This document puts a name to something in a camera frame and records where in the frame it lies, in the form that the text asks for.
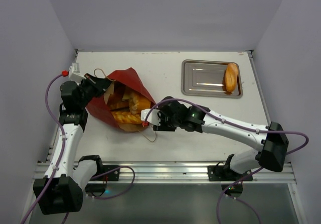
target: gray baking tray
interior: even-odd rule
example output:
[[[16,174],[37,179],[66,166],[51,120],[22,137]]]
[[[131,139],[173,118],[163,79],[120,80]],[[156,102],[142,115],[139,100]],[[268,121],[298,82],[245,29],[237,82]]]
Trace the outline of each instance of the gray baking tray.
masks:
[[[224,74],[229,63],[185,60],[182,63],[182,93],[185,95],[240,98],[243,95],[240,68],[233,92],[225,88]]]

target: bread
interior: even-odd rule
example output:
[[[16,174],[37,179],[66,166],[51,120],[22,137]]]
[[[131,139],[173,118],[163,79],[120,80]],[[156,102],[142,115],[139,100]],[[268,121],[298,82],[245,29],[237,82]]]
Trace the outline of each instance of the bread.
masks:
[[[108,104],[110,110],[116,110],[120,108],[128,108],[129,102],[128,101],[118,101],[112,104]]]
[[[233,92],[237,84],[238,69],[236,64],[230,63],[225,71],[225,87],[228,92]]]
[[[129,97],[129,110],[133,115],[139,115],[146,108],[150,108],[150,101],[136,91],[132,91]]]
[[[126,111],[112,111],[111,112],[116,122],[123,124],[141,124],[140,115],[133,115]]]

